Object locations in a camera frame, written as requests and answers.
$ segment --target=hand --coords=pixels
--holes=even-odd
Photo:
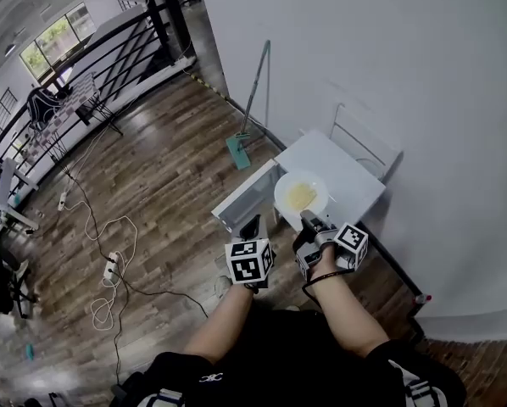
[[[312,267],[312,274],[310,280],[313,281],[316,277],[323,276],[334,271],[337,271],[337,264],[335,263],[335,246],[336,244],[328,244],[321,254],[320,262]]]

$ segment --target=white cable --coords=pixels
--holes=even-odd
[[[137,250],[138,229],[135,226],[135,223],[133,223],[133,221],[127,215],[122,215],[118,219],[107,221],[107,223],[105,223],[105,225],[103,226],[103,229],[101,230],[101,232],[99,232],[99,234],[96,235],[95,237],[91,237],[90,234],[87,233],[87,225],[90,221],[90,218],[93,217],[92,209],[90,208],[90,206],[85,201],[81,200],[80,202],[73,205],[71,208],[68,208],[67,206],[64,206],[64,208],[67,209],[68,211],[72,211],[80,204],[86,205],[90,211],[90,214],[88,215],[87,220],[86,220],[86,224],[84,225],[84,232],[86,233],[86,236],[92,241],[96,241],[99,237],[101,237],[101,235],[103,234],[104,230],[107,228],[108,225],[111,225],[112,223],[115,223],[115,222],[123,220],[123,219],[128,220],[132,224],[132,226],[135,228],[135,242],[133,243],[133,254],[131,255],[131,257],[127,261],[125,261],[125,258],[121,254],[121,252],[118,252],[118,251],[116,252],[120,256],[121,262],[122,262],[122,270],[121,270],[121,274],[120,274],[120,279],[116,283],[112,283],[109,279],[106,279],[106,278],[103,278],[101,280],[101,284],[104,287],[113,288],[112,298],[110,300],[108,300],[107,298],[104,298],[104,297],[96,298],[95,300],[93,300],[92,304],[90,305],[90,309],[92,311],[93,328],[95,330],[100,331],[100,332],[105,332],[107,330],[112,330],[114,328],[114,317],[112,316],[112,308],[114,306],[114,300],[116,299],[118,286],[121,284],[121,280],[122,280],[123,276],[125,276],[125,272],[127,270],[127,267],[132,262],[133,258],[135,258],[135,252]],[[98,313],[99,313],[99,311],[101,311],[101,309],[106,309],[106,313],[103,314],[102,318],[100,318],[98,316]],[[105,326],[105,324],[107,323],[108,320],[110,320],[110,325]]]
[[[86,163],[88,157],[92,154],[92,151],[93,149],[95,149],[95,147],[97,146],[97,144],[99,143],[99,140],[101,140],[101,138],[103,137],[103,134],[107,131],[107,129],[109,128],[108,125],[106,125],[103,130],[97,135],[95,136],[92,141],[90,142],[90,145],[87,147],[87,150],[81,155],[81,157],[79,159],[77,159],[75,161],[75,163],[70,167],[70,174],[73,175],[73,169],[75,168],[75,166],[80,162],[80,160],[84,159],[84,161],[82,162],[81,164],[81,167],[80,169],[78,169],[78,171],[76,172],[76,177],[75,179],[78,179],[78,175],[81,173],[81,170],[82,168],[84,167],[84,164]],[[66,193],[69,193],[70,192],[70,189],[73,187],[73,183],[74,181],[72,179],[70,179],[69,177],[69,184],[67,185],[67,187],[65,188],[65,192]]]

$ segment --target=baseboard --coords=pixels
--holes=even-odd
[[[416,319],[429,339],[461,343],[507,340],[507,309],[480,315]]]

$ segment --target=extension cord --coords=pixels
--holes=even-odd
[[[63,211],[65,202],[67,201],[67,192],[61,193],[61,196],[59,197],[59,204],[58,204],[58,211]]]
[[[118,275],[116,271],[118,271],[118,254],[116,252],[112,252],[109,255],[111,261],[107,261],[107,265],[104,267],[103,279],[106,279],[113,285],[118,281]]]

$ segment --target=mop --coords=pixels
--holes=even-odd
[[[259,82],[259,78],[261,76],[261,70],[263,69],[263,63],[265,61],[265,56],[270,51],[270,40],[265,41],[265,45],[263,46],[263,52],[261,53],[261,60],[259,61],[259,67],[257,69],[257,74],[255,75],[255,80],[253,81],[252,92],[250,93],[250,98],[248,100],[248,106],[246,107],[246,112],[244,113],[244,119],[242,120],[242,124],[240,127],[240,131],[226,139],[227,147],[229,148],[229,152],[235,161],[235,165],[237,169],[242,170],[246,169],[250,166],[250,160],[248,158],[248,154],[246,153],[246,149],[242,146],[242,141],[247,140],[250,137],[250,134],[246,132],[246,124],[248,123],[248,119],[250,119],[250,109],[252,108],[252,102],[254,101],[255,91],[257,90],[257,85]]]

